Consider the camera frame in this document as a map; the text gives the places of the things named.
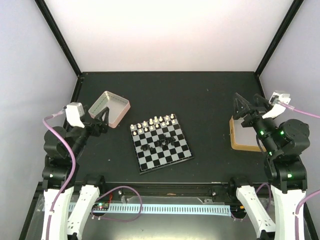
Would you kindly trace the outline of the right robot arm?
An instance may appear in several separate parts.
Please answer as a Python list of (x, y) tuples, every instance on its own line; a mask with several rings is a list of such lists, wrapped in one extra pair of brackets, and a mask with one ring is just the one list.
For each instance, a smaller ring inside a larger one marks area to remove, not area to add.
[(300, 155), (310, 146), (309, 125), (289, 119), (277, 125), (288, 103), (289, 94), (274, 92), (270, 100), (259, 94), (250, 103), (240, 94), (233, 97), (234, 120), (252, 127), (258, 146), (264, 150), (264, 172), (274, 200), (275, 220), (259, 200), (254, 185), (245, 176), (232, 177), (227, 195), (240, 202), (255, 230), (258, 240), (303, 240), (304, 200), (308, 188), (307, 170)]

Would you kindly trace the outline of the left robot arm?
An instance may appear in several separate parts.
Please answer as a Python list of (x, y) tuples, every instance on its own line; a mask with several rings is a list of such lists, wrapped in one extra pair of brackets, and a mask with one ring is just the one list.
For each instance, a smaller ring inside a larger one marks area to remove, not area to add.
[(71, 213), (69, 204), (75, 190), (79, 170), (77, 158), (89, 137), (99, 137), (109, 128), (109, 111), (104, 107), (92, 123), (82, 122), (85, 115), (80, 103), (68, 104), (63, 110), (45, 117), (45, 166), (42, 171), (42, 188), (45, 213), (41, 238), (43, 240), (81, 240), (84, 227), (96, 200), (108, 192), (103, 175), (87, 175)]

